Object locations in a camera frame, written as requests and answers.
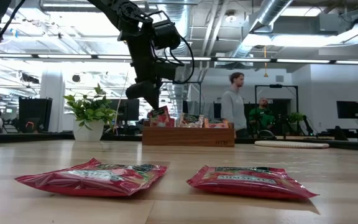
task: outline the robotic arm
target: robotic arm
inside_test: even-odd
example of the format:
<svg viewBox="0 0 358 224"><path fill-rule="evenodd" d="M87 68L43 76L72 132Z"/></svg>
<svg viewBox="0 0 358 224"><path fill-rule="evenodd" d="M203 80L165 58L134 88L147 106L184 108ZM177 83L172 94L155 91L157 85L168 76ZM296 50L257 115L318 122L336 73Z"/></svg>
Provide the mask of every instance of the robotic arm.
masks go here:
<svg viewBox="0 0 358 224"><path fill-rule="evenodd" d="M1 4L1 2L10 1L0 0L0 22L4 15L1 12L5 13L8 8L8 4ZM184 38L180 36L175 24L163 11L152 14L163 13L167 20L153 23L150 17L152 14L145 14L130 0L88 1L106 15L120 31L118 41L125 41L128 46L132 58L131 66L135 68L137 77L136 84L126 90L128 99L143 97L153 109L157 109L162 78L174 80L177 66L183 66L183 64L158 58L155 50L167 47L173 50Z"/></svg>

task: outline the wooden box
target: wooden box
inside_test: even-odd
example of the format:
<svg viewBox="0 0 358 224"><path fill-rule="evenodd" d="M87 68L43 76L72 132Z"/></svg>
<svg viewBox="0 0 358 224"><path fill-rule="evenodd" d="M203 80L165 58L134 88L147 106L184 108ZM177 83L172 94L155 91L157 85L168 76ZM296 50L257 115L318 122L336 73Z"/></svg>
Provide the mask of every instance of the wooden box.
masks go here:
<svg viewBox="0 0 358 224"><path fill-rule="evenodd" d="M142 144L147 146L234 147L232 128L143 127Z"/></svg>

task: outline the man in green shirt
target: man in green shirt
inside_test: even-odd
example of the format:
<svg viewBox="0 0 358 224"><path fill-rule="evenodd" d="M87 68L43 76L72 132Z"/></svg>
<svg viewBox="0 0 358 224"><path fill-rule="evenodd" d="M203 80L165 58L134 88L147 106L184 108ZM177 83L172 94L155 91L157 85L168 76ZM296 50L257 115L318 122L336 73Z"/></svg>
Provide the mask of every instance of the man in green shirt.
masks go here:
<svg viewBox="0 0 358 224"><path fill-rule="evenodd" d="M275 118L267 106L267 99L262 97L259 100L259 107L252 109L249 113L249 123L253 128L257 128L258 131L269 130L273 127Z"/></svg>

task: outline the computer monitor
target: computer monitor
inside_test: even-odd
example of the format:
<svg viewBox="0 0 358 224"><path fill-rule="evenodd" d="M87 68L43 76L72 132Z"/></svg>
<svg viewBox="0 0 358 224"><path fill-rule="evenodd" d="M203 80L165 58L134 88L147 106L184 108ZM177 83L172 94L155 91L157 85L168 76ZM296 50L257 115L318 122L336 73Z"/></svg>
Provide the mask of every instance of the computer monitor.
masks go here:
<svg viewBox="0 0 358 224"><path fill-rule="evenodd" d="M117 110L119 99L113 99L110 108ZM118 121L138 121L139 120L139 100L121 100L118 108Z"/></svg>
<svg viewBox="0 0 358 224"><path fill-rule="evenodd" d="M336 106L339 119L358 119L358 102L337 101Z"/></svg>

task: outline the table surface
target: table surface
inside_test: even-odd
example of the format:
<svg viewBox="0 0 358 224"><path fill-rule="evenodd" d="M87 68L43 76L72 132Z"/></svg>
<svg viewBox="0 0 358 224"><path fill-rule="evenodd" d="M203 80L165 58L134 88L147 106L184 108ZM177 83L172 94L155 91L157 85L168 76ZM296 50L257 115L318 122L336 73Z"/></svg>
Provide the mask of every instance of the table surface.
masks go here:
<svg viewBox="0 0 358 224"><path fill-rule="evenodd" d="M69 197L14 180L95 157L117 164L161 164L167 173L131 198ZM285 168L311 192L294 202L208 194L186 180L203 165ZM0 223L358 223L358 151L142 146L140 142L43 141L0 144Z"/></svg>

